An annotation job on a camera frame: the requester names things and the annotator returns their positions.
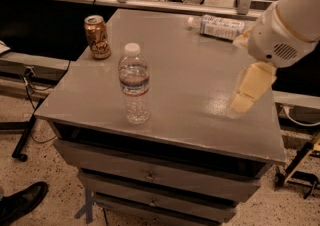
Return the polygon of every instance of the aluminum can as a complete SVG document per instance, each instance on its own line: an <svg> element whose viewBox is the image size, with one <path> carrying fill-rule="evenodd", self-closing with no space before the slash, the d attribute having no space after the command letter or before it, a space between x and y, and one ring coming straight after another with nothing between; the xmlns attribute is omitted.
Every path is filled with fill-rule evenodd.
<svg viewBox="0 0 320 226"><path fill-rule="evenodd" d="M92 57L95 59L105 59L111 55L108 43L107 26L103 17L91 15L84 19L84 29Z"/></svg>

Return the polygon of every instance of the black shoe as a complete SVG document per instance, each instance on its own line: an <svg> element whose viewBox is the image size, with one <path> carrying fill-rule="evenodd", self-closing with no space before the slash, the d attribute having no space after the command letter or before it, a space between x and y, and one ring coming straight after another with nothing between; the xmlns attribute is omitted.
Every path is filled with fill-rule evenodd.
<svg viewBox="0 0 320 226"><path fill-rule="evenodd" d="M10 225L20 217L30 213L44 199L48 192L45 182L37 182L29 188L0 201L0 225Z"/></svg>

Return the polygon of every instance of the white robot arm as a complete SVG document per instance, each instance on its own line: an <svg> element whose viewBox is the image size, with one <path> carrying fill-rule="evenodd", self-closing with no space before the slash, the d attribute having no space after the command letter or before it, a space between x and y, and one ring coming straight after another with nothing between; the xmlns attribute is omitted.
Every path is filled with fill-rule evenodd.
<svg viewBox="0 0 320 226"><path fill-rule="evenodd" d="M248 53L258 62L249 66L231 101L233 112L240 114L273 84L277 68L289 67L314 50L320 40L319 0L274 2L244 36Z"/></svg>

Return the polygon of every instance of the water bottle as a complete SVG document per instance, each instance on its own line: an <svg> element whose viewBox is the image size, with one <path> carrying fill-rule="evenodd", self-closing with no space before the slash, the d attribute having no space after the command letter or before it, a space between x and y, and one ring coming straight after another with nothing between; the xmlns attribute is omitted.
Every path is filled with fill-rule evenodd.
<svg viewBox="0 0 320 226"><path fill-rule="evenodd" d="M200 34L228 40L234 40L241 35L245 27L244 21L212 15L189 17L187 24L189 28L196 29Z"/></svg>
<svg viewBox="0 0 320 226"><path fill-rule="evenodd" d="M125 97L127 119L132 124L142 124L150 116L147 97L150 73L138 44L125 45L118 69L120 88Z"/></svg>

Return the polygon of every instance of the gray table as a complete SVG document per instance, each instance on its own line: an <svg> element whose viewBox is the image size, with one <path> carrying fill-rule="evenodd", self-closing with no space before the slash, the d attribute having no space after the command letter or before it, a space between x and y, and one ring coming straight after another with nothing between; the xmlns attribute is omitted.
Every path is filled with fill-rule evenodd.
<svg viewBox="0 0 320 226"><path fill-rule="evenodd" d="M87 49L36 116L51 124L58 151L79 167L97 203L165 223L212 225L230 220L285 153L271 90L246 115L227 116L239 73L253 59L189 30L187 19L118 10L107 23L111 57L96 61ZM151 70L151 117L139 126L126 120L117 72L129 42L141 45ZM175 205L155 204L160 199Z"/></svg>

